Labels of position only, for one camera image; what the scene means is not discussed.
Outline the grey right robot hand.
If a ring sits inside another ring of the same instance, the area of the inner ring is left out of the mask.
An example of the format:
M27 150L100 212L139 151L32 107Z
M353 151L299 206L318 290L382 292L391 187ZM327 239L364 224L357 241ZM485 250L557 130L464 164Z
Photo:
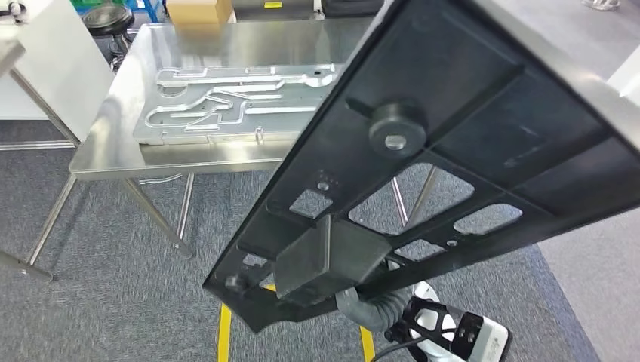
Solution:
M359 296L354 287L335 294L337 309L351 321L356 322L359 310Z

